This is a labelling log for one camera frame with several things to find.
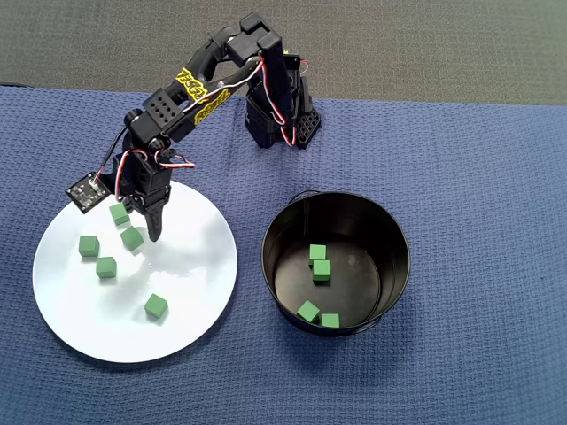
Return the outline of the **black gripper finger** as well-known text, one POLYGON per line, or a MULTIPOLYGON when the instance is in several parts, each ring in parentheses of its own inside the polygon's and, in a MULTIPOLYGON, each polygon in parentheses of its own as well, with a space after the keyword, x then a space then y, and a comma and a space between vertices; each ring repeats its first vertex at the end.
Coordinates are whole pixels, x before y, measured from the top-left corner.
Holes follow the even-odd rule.
POLYGON ((162 213, 164 205, 149 205, 144 209, 143 215, 146 220, 148 237, 152 242, 157 242, 162 233, 162 213))

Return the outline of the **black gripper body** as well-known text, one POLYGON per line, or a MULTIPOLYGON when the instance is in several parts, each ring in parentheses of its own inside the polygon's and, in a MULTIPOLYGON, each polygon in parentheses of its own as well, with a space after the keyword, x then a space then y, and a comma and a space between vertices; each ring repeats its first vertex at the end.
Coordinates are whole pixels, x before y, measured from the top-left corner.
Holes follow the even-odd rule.
POLYGON ((118 198, 125 201, 127 208, 138 213, 148 213, 158 205, 165 205, 170 198, 172 171, 158 166, 152 159, 144 159, 142 153, 131 151, 122 164, 123 154, 113 158, 113 189, 120 181, 118 198))

